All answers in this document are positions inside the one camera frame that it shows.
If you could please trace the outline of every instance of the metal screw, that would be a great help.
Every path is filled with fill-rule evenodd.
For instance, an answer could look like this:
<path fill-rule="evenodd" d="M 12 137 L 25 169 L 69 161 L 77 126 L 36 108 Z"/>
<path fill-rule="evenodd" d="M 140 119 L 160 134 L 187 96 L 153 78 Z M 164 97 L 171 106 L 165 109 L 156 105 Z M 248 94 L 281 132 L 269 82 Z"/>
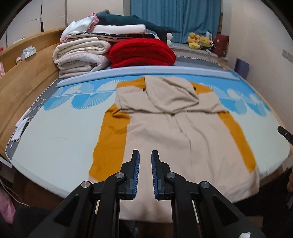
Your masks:
<path fill-rule="evenodd" d="M 175 173 L 173 173 L 173 172 L 169 172 L 169 173 L 166 174 L 166 176 L 167 176 L 168 178 L 172 179 L 172 178 L 175 178 Z"/>
<path fill-rule="evenodd" d="M 83 182 L 81 183 L 81 186 L 82 186 L 83 188 L 88 188 L 90 185 L 91 185 L 91 184 L 90 184 L 89 181 L 83 181 Z"/>
<path fill-rule="evenodd" d="M 204 181 L 200 184 L 203 188 L 209 188 L 209 183 Z"/>
<path fill-rule="evenodd" d="M 117 174 L 115 174 L 115 177 L 118 178 L 118 179 L 121 179 L 121 178 L 124 177 L 124 173 L 118 172 Z"/>

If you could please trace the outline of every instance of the blue curtain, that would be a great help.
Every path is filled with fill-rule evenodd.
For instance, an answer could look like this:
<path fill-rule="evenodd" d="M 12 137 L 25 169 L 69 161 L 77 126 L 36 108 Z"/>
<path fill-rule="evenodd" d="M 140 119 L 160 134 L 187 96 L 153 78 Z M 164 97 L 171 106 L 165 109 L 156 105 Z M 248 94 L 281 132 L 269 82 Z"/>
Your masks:
<path fill-rule="evenodd" d="M 221 0 L 131 0 L 131 15 L 181 31 L 172 33 L 172 41 L 179 43 L 186 42 L 190 32 L 215 36 L 220 12 Z"/>

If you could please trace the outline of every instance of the bed sheet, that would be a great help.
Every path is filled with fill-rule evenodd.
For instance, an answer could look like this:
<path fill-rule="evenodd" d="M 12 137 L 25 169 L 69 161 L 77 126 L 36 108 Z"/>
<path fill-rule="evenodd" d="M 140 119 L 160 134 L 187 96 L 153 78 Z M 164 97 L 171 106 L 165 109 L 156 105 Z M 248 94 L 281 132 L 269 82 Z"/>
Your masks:
<path fill-rule="evenodd" d="M 61 197 L 68 196 L 88 180 L 92 153 L 104 113 L 115 102 L 117 83 L 141 76 L 105 78 L 59 88 L 28 125 L 12 164 L 40 186 Z M 244 80 L 172 76 L 206 85 L 217 94 L 242 127 L 262 178 L 288 157 L 290 146 L 277 132 L 276 117 Z"/>

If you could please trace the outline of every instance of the shark plush toy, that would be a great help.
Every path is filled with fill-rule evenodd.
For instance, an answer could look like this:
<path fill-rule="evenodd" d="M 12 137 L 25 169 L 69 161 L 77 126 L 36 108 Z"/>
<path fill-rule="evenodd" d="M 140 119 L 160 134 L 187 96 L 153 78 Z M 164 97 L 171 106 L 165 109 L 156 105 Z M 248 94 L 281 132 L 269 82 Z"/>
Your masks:
<path fill-rule="evenodd" d="M 107 12 L 103 11 L 103 12 L 97 13 L 97 17 L 99 18 L 100 21 L 96 25 L 124 26 L 124 25 L 144 24 L 148 30 L 154 31 L 158 35 L 158 37 L 165 43 L 167 43 L 168 32 L 171 32 L 171 33 L 180 32 L 173 27 L 159 26 L 159 25 L 153 24 L 152 22 L 143 20 L 136 15 L 121 16 L 121 15 L 115 15 L 115 14 L 108 14 Z"/>

